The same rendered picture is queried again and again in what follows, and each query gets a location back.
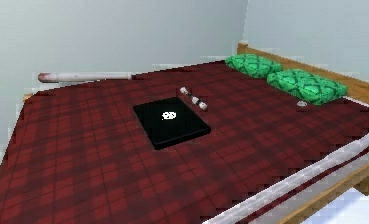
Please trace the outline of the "small white and black stick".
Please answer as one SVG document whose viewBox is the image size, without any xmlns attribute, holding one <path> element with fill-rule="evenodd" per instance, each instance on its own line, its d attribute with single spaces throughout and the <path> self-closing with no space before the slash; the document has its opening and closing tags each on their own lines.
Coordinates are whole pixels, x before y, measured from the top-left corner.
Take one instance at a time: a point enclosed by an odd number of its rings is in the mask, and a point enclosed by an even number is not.
<svg viewBox="0 0 369 224">
<path fill-rule="evenodd" d="M 187 96 L 191 100 L 191 102 L 194 105 L 198 106 L 201 110 L 206 110 L 208 108 L 208 105 L 205 102 L 203 102 L 200 98 L 193 95 L 185 87 L 181 87 L 180 92 L 185 96 Z"/>
</svg>

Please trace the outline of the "white baseball bat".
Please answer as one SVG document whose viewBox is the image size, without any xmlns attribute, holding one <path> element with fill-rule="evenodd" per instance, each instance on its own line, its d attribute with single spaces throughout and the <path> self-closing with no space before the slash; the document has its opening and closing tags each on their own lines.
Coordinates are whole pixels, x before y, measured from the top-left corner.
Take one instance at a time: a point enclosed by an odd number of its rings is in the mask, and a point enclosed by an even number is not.
<svg viewBox="0 0 369 224">
<path fill-rule="evenodd" d="M 132 74 L 124 72 L 50 72 L 38 74 L 38 80 L 42 83 L 86 82 L 111 79 L 131 80 Z"/>
</svg>

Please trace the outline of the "wooden bed with red plaid cover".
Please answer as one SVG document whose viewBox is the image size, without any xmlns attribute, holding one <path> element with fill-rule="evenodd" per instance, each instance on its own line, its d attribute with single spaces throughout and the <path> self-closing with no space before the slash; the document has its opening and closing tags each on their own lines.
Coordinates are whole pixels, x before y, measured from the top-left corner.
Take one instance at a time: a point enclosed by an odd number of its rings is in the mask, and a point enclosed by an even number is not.
<svg viewBox="0 0 369 224">
<path fill-rule="evenodd" d="M 296 99 L 221 61 L 28 98 L 0 165 L 0 224 L 301 224 L 369 191 L 369 83 Z M 155 150 L 137 104 L 187 87 L 208 135 Z"/>
</svg>

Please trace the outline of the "black closed laptop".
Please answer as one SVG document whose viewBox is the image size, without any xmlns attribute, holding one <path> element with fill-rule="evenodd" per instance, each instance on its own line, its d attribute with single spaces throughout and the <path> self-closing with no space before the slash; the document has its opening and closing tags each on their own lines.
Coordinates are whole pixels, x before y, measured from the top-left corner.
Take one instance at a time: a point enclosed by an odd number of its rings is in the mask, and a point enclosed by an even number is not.
<svg viewBox="0 0 369 224">
<path fill-rule="evenodd" d="M 133 110 L 155 150 L 211 132 L 211 127 L 178 97 L 135 105 Z"/>
</svg>

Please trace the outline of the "green patterned pillow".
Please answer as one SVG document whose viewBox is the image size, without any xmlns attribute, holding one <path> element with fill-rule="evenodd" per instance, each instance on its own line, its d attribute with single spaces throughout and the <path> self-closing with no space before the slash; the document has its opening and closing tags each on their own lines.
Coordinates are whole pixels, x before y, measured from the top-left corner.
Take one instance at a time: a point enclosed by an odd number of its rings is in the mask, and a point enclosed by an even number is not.
<svg viewBox="0 0 369 224">
<path fill-rule="evenodd" d="M 225 64 L 253 78 L 266 78 L 283 70 L 280 63 L 255 54 L 238 54 L 225 59 Z"/>
<path fill-rule="evenodd" d="M 348 87 L 340 82 L 301 69 L 271 73 L 267 76 L 267 83 L 317 106 L 342 98 L 348 92 Z"/>
</svg>

